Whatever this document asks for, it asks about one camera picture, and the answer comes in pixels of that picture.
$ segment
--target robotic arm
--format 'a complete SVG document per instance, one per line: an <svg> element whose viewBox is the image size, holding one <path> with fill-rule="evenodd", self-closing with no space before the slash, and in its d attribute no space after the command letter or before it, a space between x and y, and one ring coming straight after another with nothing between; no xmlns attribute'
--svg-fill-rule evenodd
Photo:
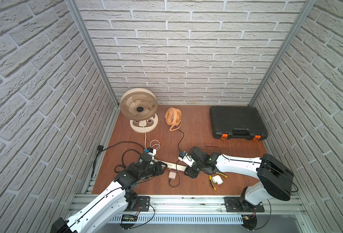
<svg viewBox="0 0 343 233"><path fill-rule="evenodd" d="M51 233L94 233L116 214L133 209L137 198L133 189L151 177L162 175L167 168L167 164L153 160L155 152L147 148L136 163L119 172L85 208L65 221L62 218L56 220ZM196 178L202 171L207 174L234 172L259 179L257 184L243 189L237 203L242 211L252 212L258 203L271 197L283 201L290 199L293 173L272 155L264 154L262 158L232 157L220 153L208 155L193 147L188 153L181 152L178 159L188 165L184 174L191 178Z"/></svg>
<svg viewBox="0 0 343 233"><path fill-rule="evenodd" d="M221 153L208 155L198 147L179 154L178 159L188 167L184 174L196 178L202 171L207 174L234 172L259 179L257 184L245 187L239 199L241 210L252 211L260 202L274 197L289 201L292 189L293 172L270 154L257 158L241 158Z"/></svg>
<svg viewBox="0 0 343 233"><path fill-rule="evenodd" d="M133 189L151 177L162 175L167 168L167 164L153 160L155 152L152 148L146 149L136 163L120 171L109 186L85 208L65 221L62 218L56 220L51 233L94 233L116 214L133 209L137 199Z"/></svg>

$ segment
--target electric fan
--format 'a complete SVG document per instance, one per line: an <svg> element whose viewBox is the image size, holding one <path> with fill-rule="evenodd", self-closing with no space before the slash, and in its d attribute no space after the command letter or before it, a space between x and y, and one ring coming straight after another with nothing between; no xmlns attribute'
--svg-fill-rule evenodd
<svg viewBox="0 0 343 233"><path fill-rule="evenodd" d="M138 133L148 133L156 128L158 108L155 95L144 88L131 89L121 97L122 114L130 119L131 128Z"/></svg>

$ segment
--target small box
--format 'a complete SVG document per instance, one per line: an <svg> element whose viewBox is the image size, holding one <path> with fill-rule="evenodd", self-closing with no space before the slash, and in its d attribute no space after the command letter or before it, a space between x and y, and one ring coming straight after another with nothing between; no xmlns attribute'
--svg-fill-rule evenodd
<svg viewBox="0 0 343 233"><path fill-rule="evenodd" d="M267 138L267 129L253 107L213 106L210 108L213 137L217 139L245 138L261 141Z"/></svg>

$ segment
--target black mounting plate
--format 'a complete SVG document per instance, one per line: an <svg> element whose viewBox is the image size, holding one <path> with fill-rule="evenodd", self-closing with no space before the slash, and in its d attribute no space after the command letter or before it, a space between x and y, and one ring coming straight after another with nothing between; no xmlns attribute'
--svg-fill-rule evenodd
<svg viewBox="0 0 343 233"><path fill-rule="evenodd" d="M141 207L141 212L148 212L149 211L149 200L150 196L138 196L136 198L136 205L139 203L139 206Z"/></svg>
<svg viewBox="0 0 343 233"><path fill-rule="evenodd" d="M247 210L240 210L239 208L239 196L225 196L224 197L224 206L226 207L227 212L251 212ZM255 206L256 212L265 212L265 208L260 202L258 205Z"/></svg>

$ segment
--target brown wooden surface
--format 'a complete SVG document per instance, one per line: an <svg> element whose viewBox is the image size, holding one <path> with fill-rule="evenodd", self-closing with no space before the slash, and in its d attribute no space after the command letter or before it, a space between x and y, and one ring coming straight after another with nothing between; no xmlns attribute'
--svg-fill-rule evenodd
<svg viewBox="0 0 343 233"><path fill-rule="evenodd" d="M161 161L176 163L179 154L177 145L182 138L182 133L177 130L173 132L169 131L169 125L166 124L164 115L170 107L169 105L158 106L158 126L153 131L147 133L147 147L151 140L157 139L160 141L161 148L157 151L156 157ZM189 151L191 147L197 146L208 154L219 152L217 148L206 147L215 146L220 147L222 153L229 156L259 157L266 153L262 141L214 139L209 116L210 106L174 105L173 107L180 109L182 112L182 126L180 128L184 132L184 138L180 143L182 151ZM121 113L118 116L109 145L120 141L134 141L144 145L144 133L136 133L133 131L130 127L129 119L125 118ZM122 143L106 151L92 193L101 193L113 181L117 175L114 172L114 167L121 164L123 152L131 148L139 152L142 150L138 145ZM138 156L134 151L127 152L124 158L125 165L135 162ZM227 173L226 175L228 179L223 177L223 184L216 184L217 190L211 188L208 175L202 172L200 172L196 179L180 174L179 186L172 188L168 183L169 171L166 171L163 175L157 176L144 184L140 184L134 191L143 195L240 195L245 186L251 186L258 182L255 178L236 173ZM171 184L174 186L178 184L178 178L171 180Z"/></svg>

